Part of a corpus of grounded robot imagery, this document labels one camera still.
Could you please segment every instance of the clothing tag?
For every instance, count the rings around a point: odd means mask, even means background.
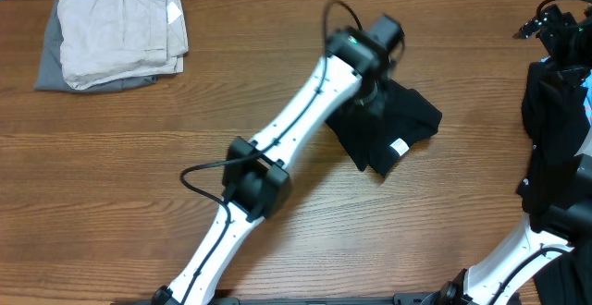
[[[175,21],[175,19],[179,18],[183,14],[181,10],[175,5],[175,3],[170,3],[166,6],[166,22],[171,24]]]
[[[394,142],[390,144],[390,148],[396,150],[399,154],[399,157],[403,156],[404,153],[407,153],[409,151],[409,146],[402,139],[396,139]]]

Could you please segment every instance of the black cloth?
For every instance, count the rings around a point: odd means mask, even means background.
[[[584,109],[587,88],[570,86],[549,75],[544,63],[528,68],[522,103],[524,128],[533,141],[526,178],[516,192],[530,214],[546,210],[545,173],[574,158],[590,125]]]
[[[382,80],[376,97],[365,105],[350,101],[327,124],[360,171],[370,165],[385,177],[400,156],[390,147],[402,139],[411,147],[438,133],[442,113],[419,92],[394,80]]]
[[[533,151],[527,176],[516,192],[530,214],[543,213],[554,197],[561,195],[545,191],[545,174],[573,159],[584,142],[590,128],[584,108],[586,92],[587,88],[562,82],[544,63],[533,63],[528,69],[522,116]],[[587,244],[538,272],[535,283],[542,304],[592,305],[585,300],[592,292],[591,258]]]
[[[592,244],[562,255],[535,275],[543,305],[592,305]]]

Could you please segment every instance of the wood grain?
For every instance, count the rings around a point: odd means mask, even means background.
[[[0,2],[0,304],[147,299],[185,266],[216,207],[179,171],[218,160],[299,90],[326,0],[183,0],[185,72],[123,93],[33,91],[51,1]],[[435,290],[520,219],[531,149],[520,103],[538,41],[511,36],[540,0],[345,0],[397,18],[395,79],[443,113],[384,181],[322,128],[285,207],[253,231],[219,289],[246,299]],[[581,12],[582,7],[569,4]],[[331,24],[349,23],[335,10]],[[220,170],[191,181],[219,193]],[[532,283],[521,290],[537,303]]]

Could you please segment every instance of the folded clothing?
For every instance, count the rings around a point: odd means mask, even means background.
[[[382,80],[376,89],[372,102],[346,103],[327,124],[360,171],[370,165],[385,177],[409,147],[438,133],[442,113],[394,80]]]
[[[64,41],[62,29],[57,18],[57,0],[54,1],[52,13],[45,28],[39,77],[35,82],[38,91],[62,92],[120,92],[127,89],[140,88],[156,83],[156,76],[116,79],[107,83],[97,84],[85,90],[75,90],[64,81],[62,64],[59,61],[59,47]]]
[[[59,0],[65,82],[82,90],[182,71],[189,45],[179,13],[180,0]]]

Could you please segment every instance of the stack of clothes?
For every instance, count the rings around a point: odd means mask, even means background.
[[[180,0],[55,0],[35,90],[117,92],[183,71]]]

